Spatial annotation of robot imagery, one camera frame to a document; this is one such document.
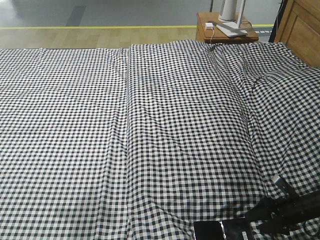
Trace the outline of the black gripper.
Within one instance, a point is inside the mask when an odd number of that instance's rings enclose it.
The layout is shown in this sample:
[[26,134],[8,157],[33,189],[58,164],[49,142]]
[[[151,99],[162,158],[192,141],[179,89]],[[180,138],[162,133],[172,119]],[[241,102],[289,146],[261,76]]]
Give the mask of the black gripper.
[[272,199],[265,197],[245,213],[245,219],[251,222],[263,221],[257,229],[262,234],[283,234],[299,229],[299,223],[304,221],[308,201],[302,197],[293,199]]

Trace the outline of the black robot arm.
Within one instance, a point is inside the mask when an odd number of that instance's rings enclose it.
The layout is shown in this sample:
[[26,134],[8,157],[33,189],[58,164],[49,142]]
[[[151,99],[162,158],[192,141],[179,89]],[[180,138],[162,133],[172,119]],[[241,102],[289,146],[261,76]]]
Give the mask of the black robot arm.
[[265,197],[244,216],[249,223],[264,221],[257,226],[262,234],[288,235],[298,229],[299,223],[320,216],[320,192],[288,198]]

